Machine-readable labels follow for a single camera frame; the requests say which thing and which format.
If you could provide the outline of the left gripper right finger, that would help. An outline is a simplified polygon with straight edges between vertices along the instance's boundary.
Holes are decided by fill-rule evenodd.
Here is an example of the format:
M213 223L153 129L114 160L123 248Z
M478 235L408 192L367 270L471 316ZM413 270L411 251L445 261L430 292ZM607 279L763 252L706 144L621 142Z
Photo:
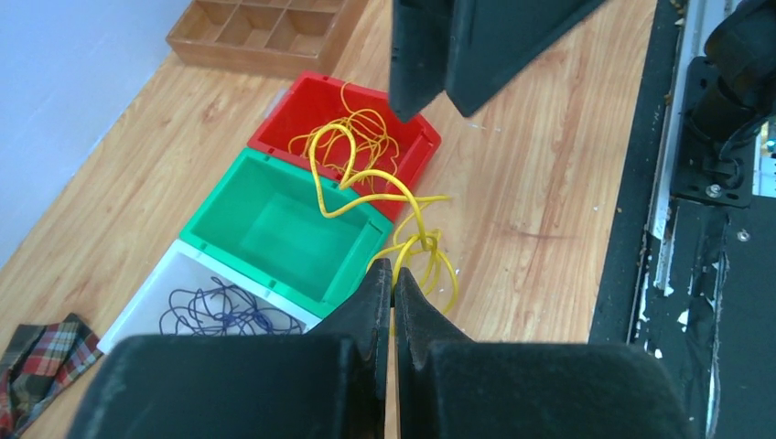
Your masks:
M420 291L393 291L403 438L692 438L662 365L626 345L478 342Z

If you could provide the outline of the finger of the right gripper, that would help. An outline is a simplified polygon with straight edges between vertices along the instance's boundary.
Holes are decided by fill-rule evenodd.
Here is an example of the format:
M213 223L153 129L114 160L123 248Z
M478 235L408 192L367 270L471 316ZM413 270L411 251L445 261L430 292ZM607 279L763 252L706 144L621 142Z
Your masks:
M445 91L465 117L476 113L600 1L456 1Z
M444 90L451 1L394 0L389 104L408 122Z

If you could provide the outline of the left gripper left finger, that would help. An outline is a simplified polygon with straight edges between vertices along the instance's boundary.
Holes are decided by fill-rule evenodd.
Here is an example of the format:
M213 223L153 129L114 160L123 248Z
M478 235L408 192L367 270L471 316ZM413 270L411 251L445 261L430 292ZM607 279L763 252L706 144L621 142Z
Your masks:
M107 356L71 438L381 438L392 266L303 335L133 336Z

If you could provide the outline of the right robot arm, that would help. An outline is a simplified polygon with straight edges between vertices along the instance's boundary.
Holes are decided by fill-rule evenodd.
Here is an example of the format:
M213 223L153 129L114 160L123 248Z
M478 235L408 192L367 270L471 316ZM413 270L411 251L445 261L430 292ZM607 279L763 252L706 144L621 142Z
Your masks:
M445 93L471 116L598 7L595 1L396 1L389 103L407 121ZM775 113L775 4L745 1L710 34L685 84L672 192L746 207L745 147Z

